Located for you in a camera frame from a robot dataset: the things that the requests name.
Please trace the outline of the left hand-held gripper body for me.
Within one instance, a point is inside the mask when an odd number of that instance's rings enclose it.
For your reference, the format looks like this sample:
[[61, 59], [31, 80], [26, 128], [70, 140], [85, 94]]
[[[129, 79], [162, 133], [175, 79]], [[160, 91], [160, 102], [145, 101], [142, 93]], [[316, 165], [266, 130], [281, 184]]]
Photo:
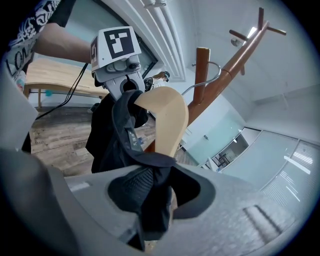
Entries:
[[140, 49], [132, 26], [101, 29], [90, 44], [91, 74], [94, 85], [138, 72]]

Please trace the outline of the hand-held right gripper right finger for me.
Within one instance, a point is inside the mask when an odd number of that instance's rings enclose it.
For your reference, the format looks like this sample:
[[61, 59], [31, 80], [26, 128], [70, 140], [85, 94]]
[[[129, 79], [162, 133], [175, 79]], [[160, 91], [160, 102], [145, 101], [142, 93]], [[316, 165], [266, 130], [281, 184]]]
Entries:
[[275, 256], [299, 232], [302, 223], [250, 183], [222, 173], [182, 164], [213, 189], [210, 205], [194, 218], [174, 211], [168, 232], [154, 256]]

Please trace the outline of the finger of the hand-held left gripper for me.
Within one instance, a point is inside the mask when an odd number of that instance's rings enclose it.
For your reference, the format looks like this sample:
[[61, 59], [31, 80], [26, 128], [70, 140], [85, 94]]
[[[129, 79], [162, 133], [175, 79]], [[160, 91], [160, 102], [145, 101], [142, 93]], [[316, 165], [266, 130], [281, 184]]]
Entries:
[[133, 84], [133, 90], [145, 90], [144, 80], [139, 71], [128, 74], [128, 81]]
[[124, 84], [128, 82], [128, 78], [126, 75], [121, 75], [116, 78], [112, 78], [105, 82], [105, 86], [111, 96], [117, 101], [124, 91]]

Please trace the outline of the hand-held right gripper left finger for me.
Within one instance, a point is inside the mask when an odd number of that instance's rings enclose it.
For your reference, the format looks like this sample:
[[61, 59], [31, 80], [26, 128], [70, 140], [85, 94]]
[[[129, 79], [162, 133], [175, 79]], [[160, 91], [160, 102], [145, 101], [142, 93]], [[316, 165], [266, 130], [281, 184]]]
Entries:
[[139, 217], [121, 210], [109, 197], [110, 183], [138, 169], [139, 165], [115, 170], [65, 177], [65, 181], [86, 213], [106, 232], [124, 243], [138, 237], [144, 241]]

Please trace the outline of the light wooden clothes hanger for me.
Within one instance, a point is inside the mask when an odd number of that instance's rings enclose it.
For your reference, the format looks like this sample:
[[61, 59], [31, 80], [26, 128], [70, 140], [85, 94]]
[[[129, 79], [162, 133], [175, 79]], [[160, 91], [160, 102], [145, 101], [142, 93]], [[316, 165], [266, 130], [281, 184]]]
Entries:
[[221, 75], [220, 65], [213, 61], [209, 64], [218, 68], [217, 74], [210, 80], [190, 86], [182, 94], [171, 87], [162, 86], [141, 94], [135, 100], [135, 105], [156, 114], [155, 139], [144, 150], [146, 153], [156, 152], [170, 157], [175, 155], [189, 122], [189, 110], [183, 95], [191, 89], [198, 90], [192, 103], [197, 106], [202, 104], [205, 87]]

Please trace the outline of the black garment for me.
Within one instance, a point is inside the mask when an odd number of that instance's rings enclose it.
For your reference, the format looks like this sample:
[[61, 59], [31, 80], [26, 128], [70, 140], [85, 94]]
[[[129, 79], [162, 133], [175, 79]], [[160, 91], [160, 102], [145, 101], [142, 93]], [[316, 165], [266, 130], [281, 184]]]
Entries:
[[141, 94], [140, 90], [129, 90], [118, 100], [107, 95], [92, 114], [85, 147], [93, 156], [94, 174], [139, 166], [113, 180], [108, 195], [121, 210], [137, 214], [138, 234], [129, 245], [144, 251], [145, 241], [158, 240], [169, 228], [170, 172], [176, 161], [142, 149], [135, 133], [148, 121], [147, 111], [135, 104]]

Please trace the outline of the person's left forearm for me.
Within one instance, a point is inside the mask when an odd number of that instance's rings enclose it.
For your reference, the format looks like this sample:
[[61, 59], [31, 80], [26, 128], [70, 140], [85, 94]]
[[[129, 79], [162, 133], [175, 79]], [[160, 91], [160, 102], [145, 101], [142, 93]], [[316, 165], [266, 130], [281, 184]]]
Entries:
[[39, 33], [34, 51], [44, 56], [91, 63], [91, 45], [56, 23], [49, 23]]

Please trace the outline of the black framed glass door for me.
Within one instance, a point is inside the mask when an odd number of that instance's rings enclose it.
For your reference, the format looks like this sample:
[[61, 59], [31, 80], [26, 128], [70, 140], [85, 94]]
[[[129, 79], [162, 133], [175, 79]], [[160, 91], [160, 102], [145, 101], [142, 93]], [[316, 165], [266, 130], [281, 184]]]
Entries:
[[[102, 0], [76, 0], [65, 28], [70, 34], [90, 43], [99, 30], [127, 25], [128, 23]], [[141, 49], [138, 56], [140, 73], [146, 78], [158, 59], [142, 38], [139, 35], [136, 37]]]

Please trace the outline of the white ceiling pipes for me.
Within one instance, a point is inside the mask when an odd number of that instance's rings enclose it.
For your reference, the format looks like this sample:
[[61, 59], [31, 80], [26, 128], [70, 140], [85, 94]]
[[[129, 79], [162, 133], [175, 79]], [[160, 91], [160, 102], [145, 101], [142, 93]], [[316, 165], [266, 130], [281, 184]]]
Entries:
[[175, 68], [178, 72], [176, 79], [186, 80], [186, 68], [181, 42], [173, 16], [168, 7], [167, 0], [142, 0], [144, 8], [148, 10], [161, 31], [165, 42], [173, 57]]

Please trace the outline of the light wooden table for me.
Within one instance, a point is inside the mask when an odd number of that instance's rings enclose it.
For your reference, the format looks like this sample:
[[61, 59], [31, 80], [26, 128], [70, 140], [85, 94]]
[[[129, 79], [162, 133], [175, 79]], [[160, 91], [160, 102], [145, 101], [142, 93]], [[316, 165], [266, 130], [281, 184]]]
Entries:
[[[33, 107], [55, 107], [65, 101], [68, 91], [82, 70], [81, 67], [38, 58], [27, 70], [26, 95]], [[108, 94], [95, 87], [91, 71], [87, 69], [77, 85], [67, 107], [91, 107]]]

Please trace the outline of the brown wooden coat rack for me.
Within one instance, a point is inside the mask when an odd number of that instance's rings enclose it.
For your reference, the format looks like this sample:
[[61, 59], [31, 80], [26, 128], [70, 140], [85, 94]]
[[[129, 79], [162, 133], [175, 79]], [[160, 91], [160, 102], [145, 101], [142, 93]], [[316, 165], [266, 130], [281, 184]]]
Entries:
[[264, 8], [258, 10], [257, 30], [250, 36], [229, 30], [229, 33], [245, 41], [234, 56], [223, 66], [218, 78], [213, 81], [202, 81], [198, 86], [194, 86], [193, 100], [188, 107], [188, 123], [190, 125], [200, 114], [224, 91], [238, 73], [245, 74], [245, 64], [256, 50], [266, 31], [272, 31], [285, 36], [284, 30], [270, 26], [270, 22], [264, 20]]

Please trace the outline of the frosted glass partition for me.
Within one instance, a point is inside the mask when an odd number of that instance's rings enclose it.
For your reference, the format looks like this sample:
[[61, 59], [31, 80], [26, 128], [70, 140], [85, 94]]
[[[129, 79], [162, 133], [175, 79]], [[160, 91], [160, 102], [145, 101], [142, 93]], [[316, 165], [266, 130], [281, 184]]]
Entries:
[[232, 110], [186, 130], [185, 149], [204, 169], [239, 178], [294, 211], [320, 199], [320, 147], [245, 127]]

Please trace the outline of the person's black printed t-shirt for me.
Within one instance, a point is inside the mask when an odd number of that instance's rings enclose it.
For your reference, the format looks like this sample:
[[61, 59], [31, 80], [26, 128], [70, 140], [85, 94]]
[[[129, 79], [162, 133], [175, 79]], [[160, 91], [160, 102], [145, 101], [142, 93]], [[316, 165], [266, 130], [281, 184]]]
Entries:
[[27, 18], [20, 24], [8, 44], [3, 60], [20, 91], [24, 90], [26, 73], [32, 62], [34, 47], [47, 24], [65, 27], [76, 0], [40, 0]]

